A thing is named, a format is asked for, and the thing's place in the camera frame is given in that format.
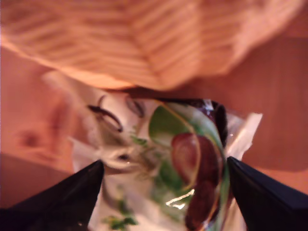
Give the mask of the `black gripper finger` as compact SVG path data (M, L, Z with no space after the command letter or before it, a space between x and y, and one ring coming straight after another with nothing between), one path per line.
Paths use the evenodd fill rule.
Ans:
M232 193L249 230L307 230L308 196L228 157Z
M98 160L12 207L12 230L87 230L104 176Z

